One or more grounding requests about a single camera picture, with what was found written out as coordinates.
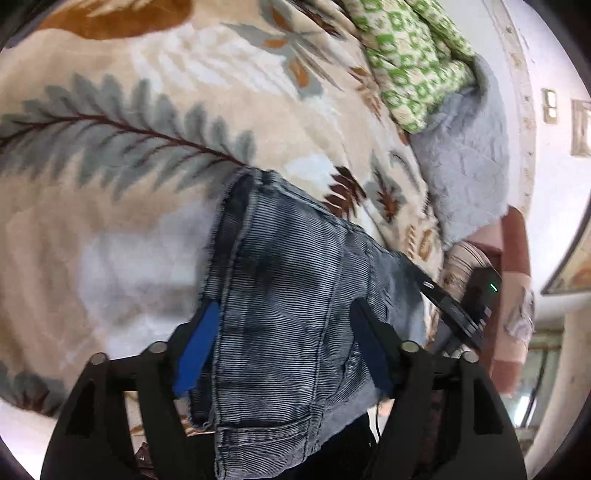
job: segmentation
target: denim pocket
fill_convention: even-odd
[[[279,426],[219,430],[216,470],[223,480],[275,477],[306,457],[311,416]]]

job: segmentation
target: gray fleece blanket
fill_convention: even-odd
[[[449,249],[507,211],[509,141],[498,82],[482,57],[478,87],[450,93],[427,128],[411,136]]]

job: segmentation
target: light switch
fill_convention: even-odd
[[[547,124],[558,123],[558,99],[554,90],[542,89],[544,95],[544,122]]]

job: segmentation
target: green patterned pillow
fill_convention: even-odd
[[[369,62],[394,119],[408,132],[448,92],[475,83],[475,55],[437,0],[343,0],[363,31]]]

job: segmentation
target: blanket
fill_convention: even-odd
[[[427,186],[352,30],[331,2],[68,0],[0,53],[0,396],[55,414],[93,353],[191,318],[240,166],[437,277]]]
[[[443,247],[507,213],[509,136],[503,99],[486,61],[474,61],[477,87],[446,96],[411,144],[439,220]]]

